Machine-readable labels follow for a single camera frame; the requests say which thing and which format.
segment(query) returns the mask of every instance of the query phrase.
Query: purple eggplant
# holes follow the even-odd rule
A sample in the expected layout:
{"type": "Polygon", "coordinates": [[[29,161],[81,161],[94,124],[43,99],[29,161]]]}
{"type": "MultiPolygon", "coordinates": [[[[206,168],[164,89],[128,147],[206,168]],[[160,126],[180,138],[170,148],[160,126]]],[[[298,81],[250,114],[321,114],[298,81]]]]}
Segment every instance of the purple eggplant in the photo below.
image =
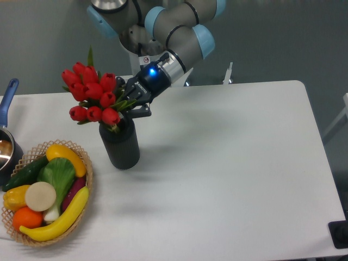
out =
{"type": "Polygon", "coordinates": [[[71,189],[66,194],[63,202],[61,203],[61,212],[63,213],[67,206],[69,206],[70,202],[74,198],[75,194],[84,186],[86,186],[86,180],[82,178],[77,178],[71,186],[71,189]]]}

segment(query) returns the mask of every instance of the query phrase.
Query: red tulip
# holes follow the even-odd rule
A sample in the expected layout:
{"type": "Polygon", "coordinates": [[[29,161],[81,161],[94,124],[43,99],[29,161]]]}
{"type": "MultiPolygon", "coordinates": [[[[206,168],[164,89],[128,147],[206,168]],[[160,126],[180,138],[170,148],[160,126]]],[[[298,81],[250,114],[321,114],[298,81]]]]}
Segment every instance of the red tulip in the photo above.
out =
{"type": "Polygon", "coordinates": [[[100,105],[107,108],[116,102],[116,96],[112,92],[104,92],[100,98],[100,105]]]}
{"type": "Polygon", "coordinates": [[[87,109],[81,106],[72,107],[69,114],[74,121],[84,121],[87,119],[87,109]]]}
{"type": "Polygon", "coordinates": [[[86,95],[88,98],[98,100],[103,95],[103,88],[98,83],[87,83],[86,88],[86,95]]]}
{"type": "Polygon", "coordinates": [[[104,92],[113,91],[116,88],[116,76],[113,73],[105,73],[100,79],[100,85],[104,92]]]}
{"type": "Polygon", "coordinates": [[[102,113],[102,121],[108,125],[115,125],[120,122],[120,116],[117,111],[112,108],[106,108],[102,113]]]}
{"type": "Polygon", "coordinates": [[[92,106],[87,109],[87,119],[89,121],[100,121],[102,119],[102,110],[97,106],[92,106]]]}
{"type": "Polygon", "coordinates": [[[74,99],[78,102],[82,102],[84,100],[87,100],[87,87],[83,85],[82,83],[74,83],[69,86],[69,90],[74,97],[74,99]]]}
{"type": "Polygon", "coordinates": [[[69,70],[64,70],[64,72],[61,73],[61,77],[68,87],[74,83],[81,83],[80,77],[69,70]]]}
{"type": "Polygon", "coordinates": [[[84,66],[82,63],[80,63],[79,61],[72,67],[72,70],[74,71],[74,73],[76,73],[76,75],[80,76],[80,74],[83,74],[84,70],[85,70],[86,66],[84,66]]]}
{"type": "Polygon", "coordinates": [[[93,66],[87,66],[82,73],[82,81],[86,83],[98,83],[99,78],[96,70],[93,66]]]}

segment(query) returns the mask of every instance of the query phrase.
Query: cucumber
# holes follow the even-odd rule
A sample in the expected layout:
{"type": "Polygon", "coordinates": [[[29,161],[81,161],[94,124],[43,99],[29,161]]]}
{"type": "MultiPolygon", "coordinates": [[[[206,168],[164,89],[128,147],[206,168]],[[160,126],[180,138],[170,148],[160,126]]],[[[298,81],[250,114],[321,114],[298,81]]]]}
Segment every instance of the cucumber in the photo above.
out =
{"type": "Polygon", "coordinates": [[[2,191],[6,192],[10,189],[17,188],[22,185],[31,185],[36,182],[40,170],[48,164],[46,155],[32,161],[23,167],[16,175],[13,175],[8,183],[2,187],[2,191]]]}

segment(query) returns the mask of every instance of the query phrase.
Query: wicker basket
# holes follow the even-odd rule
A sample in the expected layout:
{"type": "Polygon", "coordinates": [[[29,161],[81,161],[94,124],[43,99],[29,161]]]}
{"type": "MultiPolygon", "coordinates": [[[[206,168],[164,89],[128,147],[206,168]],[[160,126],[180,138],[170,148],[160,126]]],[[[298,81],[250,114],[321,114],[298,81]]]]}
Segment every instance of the wicker basket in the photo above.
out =
{"type": "MultiPolygon", "coordinates": [[[[77,155],[80,156],[80,158],[83,160],[86,168],[87,168],[87,174],[86,174],[86,186],[89,188],[90,192],[92,189],[92,182],[93,182],[93,172],[92,172],[92,162],[87,154],[87,152],[84,151],[81,146],[73,143],[72,141],[65,141],[65,140],[56,140],[56,141],[49,141],[49,142],[44,142],[43,144],[38,144],[36,147],[32,148],[30,151],[28,151],[28,154],[25,154],[23,158],[19,161],[19,163],[16,165],[16,168],[13,170],[12,175],[16,175],[16,173],[22,169],[24,166],[32,162],[34,159],[36,159],[39,156],[42,156],[46,153],[46,150],[50,145],[52,144],[61,144],[69,147],[72,149],[77,155]]],[[[77,220],[72,224],[72,226],[62,235],[59,237],[49,240],[49,241],[44,241],[44,242],[38,242],[33,239],[31,239],[29,236],[15,231],[15,229],[12,226],[12,219],[14,212],[11,210],[7,210],[4,207],[2,208],[2,222],[5,225],[5,228],[7,230],[7,233],[18,243],[22,243],[27,246],[32,246],[32,247],[41,247],[41,246],[47,246],[54,244],[58,241],[61,241],[64,239],[68,234],[70,234],[80,223],[80,220],[82,216],[85,213],[86,207],[88,205],[88,201],[84,209],[82,210],[81,214],[77,218],[77,220]]]]}

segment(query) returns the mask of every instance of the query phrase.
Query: orange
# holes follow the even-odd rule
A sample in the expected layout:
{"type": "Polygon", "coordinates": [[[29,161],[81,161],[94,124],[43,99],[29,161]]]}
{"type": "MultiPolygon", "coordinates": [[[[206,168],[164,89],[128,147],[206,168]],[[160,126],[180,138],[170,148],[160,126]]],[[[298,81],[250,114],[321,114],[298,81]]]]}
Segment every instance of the orange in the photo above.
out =
{"type": "Polygon", "coordinates": [[[40,227],[43,221],[42,212],[36,212],[28,207],[19,209],[13,215],[12,225],[15,230],[20,231],[20,226],[27,228],[40,227]]]}

